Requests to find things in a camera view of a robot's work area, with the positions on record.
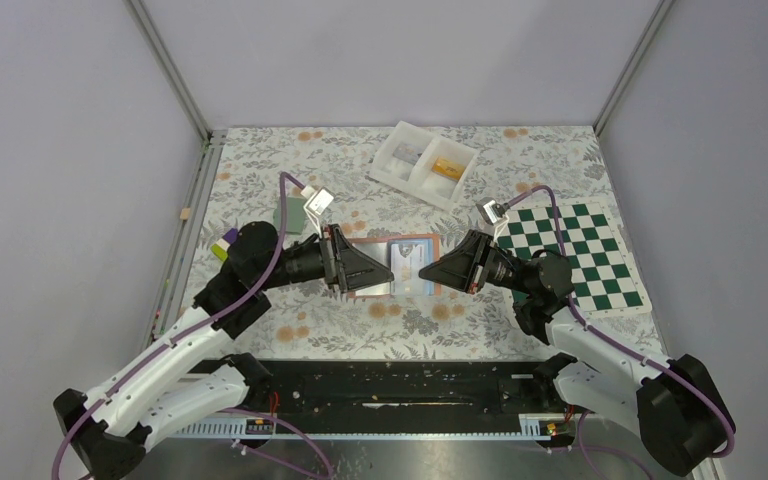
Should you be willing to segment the white VIP credit card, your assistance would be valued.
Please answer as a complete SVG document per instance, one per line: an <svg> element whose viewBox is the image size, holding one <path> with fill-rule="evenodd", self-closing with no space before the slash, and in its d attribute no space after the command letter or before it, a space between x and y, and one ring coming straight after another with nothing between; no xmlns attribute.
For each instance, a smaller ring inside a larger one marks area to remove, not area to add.
<svg viewBox="0 0 768 480"><path fill-rule="evenodd" d="M419 271L433 261L430 239L396 239L388 242L388 259L394 275L390 291L394 296L431 296L433 284L419 277Z"/></svg>

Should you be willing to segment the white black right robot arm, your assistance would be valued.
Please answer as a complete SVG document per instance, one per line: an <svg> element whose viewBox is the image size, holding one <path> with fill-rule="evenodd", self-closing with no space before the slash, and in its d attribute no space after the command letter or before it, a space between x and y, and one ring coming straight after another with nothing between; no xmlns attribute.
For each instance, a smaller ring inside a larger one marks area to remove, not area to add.
<svg viewBox="0 0 768 480"><path fill-rule="evenodd" d="M689 354L673 359L633 348L587 320L572 299L572 266L561 253L519 258L471 230L418 275L464 293L491 284L523 294L513 305L516 324L557 351L533 373L543 410L568 404L595 413L637 435L677 476L733 450L736 425L705 365Z"/></svg>

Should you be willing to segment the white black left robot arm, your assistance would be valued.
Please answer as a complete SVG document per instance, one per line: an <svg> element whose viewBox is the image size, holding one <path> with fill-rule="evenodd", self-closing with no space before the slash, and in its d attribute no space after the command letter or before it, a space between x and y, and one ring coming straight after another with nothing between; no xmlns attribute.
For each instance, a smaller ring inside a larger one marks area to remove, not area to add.
<svg viewBox="0 0 768 480"><path fill-rule="evenodd" d="M98 386L55 398L65 443L92 478L126 477L162 440L215 412L267 404L271 374L250 353L227 356L207 377L174 387L270 309L267 290L321 280L350 293L393 279L387 265L353 246L336 224L283 243L268 222L241 227L219 272L159 340Z"/></svg>

